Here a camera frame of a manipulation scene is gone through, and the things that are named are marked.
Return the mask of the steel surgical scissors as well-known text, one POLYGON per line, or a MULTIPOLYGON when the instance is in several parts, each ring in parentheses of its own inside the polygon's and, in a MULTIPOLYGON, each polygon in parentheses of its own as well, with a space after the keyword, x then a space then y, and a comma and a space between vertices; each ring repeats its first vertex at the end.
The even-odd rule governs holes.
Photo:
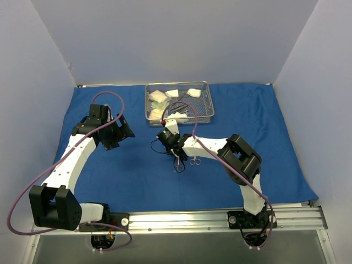
POLYGON ((198 157, 194 156, 194 157, 190 158, 189 163, 192 166, 193 165, 199 166, 201 164, 201 160, 198 157))

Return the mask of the straight steel scissors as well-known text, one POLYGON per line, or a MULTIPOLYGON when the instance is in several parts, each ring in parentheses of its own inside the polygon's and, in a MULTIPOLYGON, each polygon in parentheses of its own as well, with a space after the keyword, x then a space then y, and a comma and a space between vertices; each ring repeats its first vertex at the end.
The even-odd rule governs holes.
POLYGON ((183 161, 180 157, 174 157, 172 171, 182 173, 185 169, 183 161))

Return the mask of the steel mesh instrument tray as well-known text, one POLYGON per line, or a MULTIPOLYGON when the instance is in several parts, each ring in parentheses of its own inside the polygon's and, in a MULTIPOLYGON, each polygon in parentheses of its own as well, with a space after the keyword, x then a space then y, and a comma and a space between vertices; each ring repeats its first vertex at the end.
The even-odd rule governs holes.
POLYGON ((164 82, 164 83, 154 83, 148 84, 145 87, 145 117, 151 126, 160 126, 161 119, 159 120, 149 120, 148 116, 152 110, 151 101, 149 99, 149 94, 159 90, 165 93, 168 90, 178 89, 179 97, 170 98, 168 101, 169 105, 164 109, 164 118, 176 113, 175 111, 170 111, 170 108, 175 108, 179 106, 188 106, 194 111, 193 117, 187 117, 184 119, 176 119, 178 124, 192 124, 195 121, 195 117, 198 117, 199 123, 208 123, 215 114, 212 97, 210 93, 210 88, 205 81, 192 81, 192 82, 164 82), (202 90, 201 96, 199 98, 193 98, 187 94, 188 89, 200 89, 202 90))

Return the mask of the blue surgical drape cloth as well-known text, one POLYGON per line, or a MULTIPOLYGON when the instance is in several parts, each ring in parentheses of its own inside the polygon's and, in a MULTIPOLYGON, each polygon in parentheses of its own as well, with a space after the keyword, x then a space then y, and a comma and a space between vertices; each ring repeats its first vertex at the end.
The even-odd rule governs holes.
MULTIPOLYGON (((270 85, 210 85, 215 114, 208 124, 182 125, 202 138, 240 135, 262 158, 260 184, 272 204, 316 200, 299 166, 283 115, 270 85)), ((204 158, 199 166, 172 171, 173 159, 155 142, 159 128, 145 117, 144 86, 75 88, 65 114, 57 157, 68 145, 73 127, 92 101, 108 104, 114 115, 123 111, 135 133, 118 148, 99 146, 89 157, 75 186, 79 202, 102 202, 113 212, 187 211, 240 207, 243 198, 222 165, 204 158)))

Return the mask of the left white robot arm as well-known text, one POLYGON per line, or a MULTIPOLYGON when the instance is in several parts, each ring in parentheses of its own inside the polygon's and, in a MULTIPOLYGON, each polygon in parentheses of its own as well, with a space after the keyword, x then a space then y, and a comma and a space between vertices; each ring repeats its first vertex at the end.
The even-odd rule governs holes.
POLYGON ((112 221, 108 205, 79 203, 74 189, 98 145, 112 150, 124 139, 134 136, 122 113, 113 118, 108 105, 91 104, 89 115, 73 127, 60 161, 41 185, 34 185, 29 191, 35 226, 75 230, 91 223, 97 230, 106 230, 112 221))

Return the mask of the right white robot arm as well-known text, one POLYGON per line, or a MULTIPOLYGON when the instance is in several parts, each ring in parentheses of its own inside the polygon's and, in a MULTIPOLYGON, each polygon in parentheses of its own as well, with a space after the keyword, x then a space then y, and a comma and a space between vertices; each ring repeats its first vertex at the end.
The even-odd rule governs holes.
POLYGON ((165 147, 167 155, 182 162, 190 157, 219 161, 230 179, 240 186, 246 224, 257 227, 263 222, 266 200, 260 184, 262 159, 241 136, 233 134, 229 138, 209 139, 192 134, 181 136, 164 128, 156 139, 165 147))

